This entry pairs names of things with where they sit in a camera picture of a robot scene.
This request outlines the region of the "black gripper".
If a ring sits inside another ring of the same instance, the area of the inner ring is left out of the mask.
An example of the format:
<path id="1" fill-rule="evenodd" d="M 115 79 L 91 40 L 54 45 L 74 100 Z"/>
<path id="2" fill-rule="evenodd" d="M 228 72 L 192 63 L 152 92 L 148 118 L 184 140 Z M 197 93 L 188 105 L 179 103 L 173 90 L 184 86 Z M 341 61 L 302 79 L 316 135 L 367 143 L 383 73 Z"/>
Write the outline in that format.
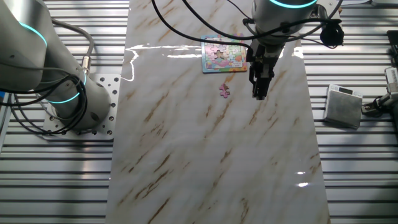
<path id="1" fill-rule="evenodd" d="M 267 96 L 269 85 L 274 77 L 274 67 L 282 53 L 285 44 L 263 44 L 253 40 L 250 47 L 252 53 L 248 57 L 252 59 L 249 69 L 249 81 L 252 84 L 252 97 L 258 99 L 258 78 L 261 78 L 261 100 Z"/>

